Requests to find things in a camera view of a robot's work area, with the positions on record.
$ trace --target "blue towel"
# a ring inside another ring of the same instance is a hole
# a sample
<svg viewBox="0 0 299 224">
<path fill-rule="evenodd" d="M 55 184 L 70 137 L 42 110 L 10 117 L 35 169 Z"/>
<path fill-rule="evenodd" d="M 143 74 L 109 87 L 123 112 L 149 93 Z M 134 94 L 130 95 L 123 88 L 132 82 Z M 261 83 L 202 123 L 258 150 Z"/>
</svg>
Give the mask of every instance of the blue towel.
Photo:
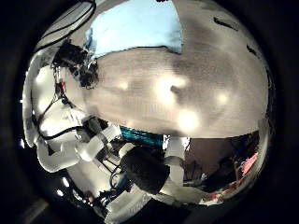
<svg viewBox="0 0 299 224">
<path fill-rule="evenodd" d="M 181 53 L 182 29 L 172 1 L 130 0 L 97 16 L 86 32 L 94 58 L 137 47 L 161 47 Z"/>
</svg>

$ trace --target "wire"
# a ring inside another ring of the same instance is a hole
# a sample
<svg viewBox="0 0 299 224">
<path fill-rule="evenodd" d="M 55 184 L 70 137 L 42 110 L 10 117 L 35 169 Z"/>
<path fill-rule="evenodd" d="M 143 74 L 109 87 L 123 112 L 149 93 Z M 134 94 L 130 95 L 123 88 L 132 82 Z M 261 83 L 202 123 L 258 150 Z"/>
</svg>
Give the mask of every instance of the wire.
<svg viewBox="0 0 299 224">
<path fill-rule="evenodd" d="M 47 33 L 46 35 L 43 35 L 43 36 L 41 37 L 41 39 L 45 38 L 45 37 L 48 36 L 48 35 L 52 35 L 52 34 L 54 34 L 54 33 L 57 33 L 57 32 L 59 32 L 59 31 L 65 29 L 65 28 L 70 27 L 71 25 L 75 24 L 77 21 L 81 20 L 87 13 L 89 13 L 89 11 L 92 9 L 92 7 L 93 7 L 93 5 L 91 5 L 91 7 L 88 8 L 88 9 L 83 13 L 83 15 L 81 15 L 81 16 L 80 16 L 79 18 L 77 18 L 75 21 L 72 21 L 71 23 L 69 23 L 69 24 L 67 24 L 67 25 L 65 25 L 65 26 L 63 26 L 63 27 L 61 27 L 61 28 L 58 28 L 58 29 L 56 29 L 56 30 L 53 30 L 53 31 Z"/>
<path fill-rule="evenodd" d="M 101 164 L 112 173 L 112 171 L 102 161 L 99 162 L 101 162 Z"/>
<path fill-rule="evenodd" d="M 42 49 L 45 49 L 45 48 L 51 46 L 51 45 L 57 44 L 60 41 L 62 41 L 63 39 L 69 37 L 70 35 L 72 35 L 73 33 L 75 33 L 79 28 L 81 28 L 93 16 L 94 11 L 96 10 L 96 4 L 94 3 L 94 1 L 93 0 L 82 0 L 82 2 L 89 2 L 89 3 L 92 4 L 92 6 L 90 8 L 93 8 L 93 10 L 92 10 L 91 14 L 88 16 L 88 18 L 85 21 L 83 21 L 80 25 L 78 25 L 74 30 L 71 30 L 70 32 L 68 32 L 68 34 L 63 35 L 62 37 L 60 37 L 60 38 L 58 38 L 58 39 L 56 39 L 56 40 L 54 40 L 52 42 L 49 42 L 48 44 L 40 46 L 39 48 L 37 48 L 34 51 L 34 54 L 37 53 L 37 52 L 39 52 Z"/>
<path fill-rule="evenodd" d="M 105 161 L 110 162 L 112 165 L 118 166 L 117 164 L 115 164 L 114 162 L 110 161 L 109 159 L 105 159 Z"/>
<path fill-rule="evenodd" d="M 76 9 L 78 9 L 80 6 L 82 6 L 82 2 L 76 6 L 73 10 L 71 10 L 70 12 L 68 12 L 66 15 L 64 15 L 63 17 L 61 17 L 59 20 L 55 21 L 52 25 L 56 24 L 58 21 L 63 20 L 65 17 L 67 17 L 68 15 L 72 14 L 74 11 L 76 11 Z"/>
<path fill-rule="evenodd" d="M 117 165 L 117 166 L 114 168 L 114 170 L 112 171 L 112 173 L 111 173 L 111 176 L 110 176 L 110 179 L 109 179 L 109 184 L 110 184 L 110 186 L 111 186 L 112 189 L 115 189 L 115 186 L 113 186 L 113 184 L 112 184 L 112 179 L 113 179 L 114 175 L 117 175 L 117 174 L 115 174 L 115 172 L 116 172 L 119 168 L 120 168 L 120 165 Z"/>
<path fill-rule="evenodd" d="M 54 74 L 53 74 L 53 76 L 54 76 L 55 83 L 56 83 L 56 78 L 57 78 L 57 74 L 56 74 L 57 71 L 56 71 L 56 69 L 57 69 L 57 68 L 54 67 L 53 69 L 54 69 Z M 52 105 L 53 105 L 54 103 L 56 103 L 57 101 L 59 101 L 59 99 L 56 99 L 56 100 L 55 100 L 55 98 L 56 98 L 56 92 L 54 93 L 54 95 L 53 95 L 53 97 L 52 97 L 52 100 L 51 100 L 51 102 L 49 103 L 49 105 L 47 106 L 47 108 L 45 109 L 45 111 L 39 116 L 39 118 L 38 118 L 38 120 L 37 120 L 37 124 L 36 124 L 36 126 L 37 126 L 37 132 L 38 132 L 39 136 L 43 137 L 44 140 L 51 140 L 51 139 L 57 138 L 57 137 L 59 137 L 59 136 L 65 134 L 65 133 L 70 133 L 70 132 L 73 132 L 73 131 L 79 131 L 79 130 L 84 130 L 84 129 L 86 129 L 84 126 L 75 126 L 75 127 L 67 128 L 67 129 L 65 129 L 65 130 L 63 130 L 63 131 L 61 131 L 61 132 L 59 132 L 59 133 L 54 134 L 54 135 L 50 135 L 50 136 L 46 136 L 46 135 L 44 135 L 44 134 L 41 132 L 41 130 L 40 130 L 40 122 L 42 121 L 42 119 L 44 118 L 44 116 L 45 116 L 45 114 L 48 112 L 48 110 L 52 107 Z"/>
</svg>

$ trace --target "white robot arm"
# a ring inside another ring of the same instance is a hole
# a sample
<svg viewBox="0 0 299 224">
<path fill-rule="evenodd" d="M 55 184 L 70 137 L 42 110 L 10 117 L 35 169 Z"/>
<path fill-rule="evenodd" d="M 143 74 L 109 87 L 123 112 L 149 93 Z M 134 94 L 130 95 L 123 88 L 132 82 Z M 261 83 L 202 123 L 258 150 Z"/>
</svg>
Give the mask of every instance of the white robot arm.
<svg viewBox="0 0 299 224">
<path fill-rule="evenodd" d="M 88 143 L 82 143 L 79 140 L 62 143 L 61 150 L 52 155 L 49 155 L 47 143 L 39 138 L 36 143 L 37 158 L 46 171 L 54 173 L 77 164 L 80 159 L 92 161 L 107 143 L 120 134 L 120 128 L 111 125 L 94 136 Z"/>
</svg>

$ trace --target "teal object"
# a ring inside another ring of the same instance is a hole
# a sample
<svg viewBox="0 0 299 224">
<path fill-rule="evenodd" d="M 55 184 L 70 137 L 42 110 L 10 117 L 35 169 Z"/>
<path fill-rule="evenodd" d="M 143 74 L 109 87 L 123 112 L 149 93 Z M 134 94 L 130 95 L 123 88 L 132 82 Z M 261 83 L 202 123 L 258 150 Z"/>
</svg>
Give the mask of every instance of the teal object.
<svg viewBox="0 0 299 224">
<path fill-rule="evenodd" d="M 123 140 L 126 140 L 128 142 L 150 147 L 163 147 L 164 136 L 162 134 L 146 133 L 122 126 L 121 134 Z"/>
</svg>

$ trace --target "red object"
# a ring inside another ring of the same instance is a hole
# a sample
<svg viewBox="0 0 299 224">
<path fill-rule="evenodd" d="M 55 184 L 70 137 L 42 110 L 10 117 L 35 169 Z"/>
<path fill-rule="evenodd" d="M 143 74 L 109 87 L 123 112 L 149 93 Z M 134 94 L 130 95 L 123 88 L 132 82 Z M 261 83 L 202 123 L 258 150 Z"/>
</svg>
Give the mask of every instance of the red object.
<svg viewBox="0 0 299 224">
<path fill-rule="evenodd" d="M 243 170 L 242 170 L 243 175 L 245 175 L 250 170 L 253 163 L 258 159 L 258 155 L 259 155 L 259 153 L 256 152 L 250 159 L 248 159 L 247 161 L 244 162 Z"/>
<path fill-rule="evenodd" d="M 216 193 L 215 192 L 211 193 L 211 197 L 212 197 L 211 201 L 215 200 L 216 199 Z"/>
<path fill-rule="evenodd" d="M 66 93 L 65 82 L 62 82 L 62 87 L 63 87 L 64 93 Z"/>
</svg>

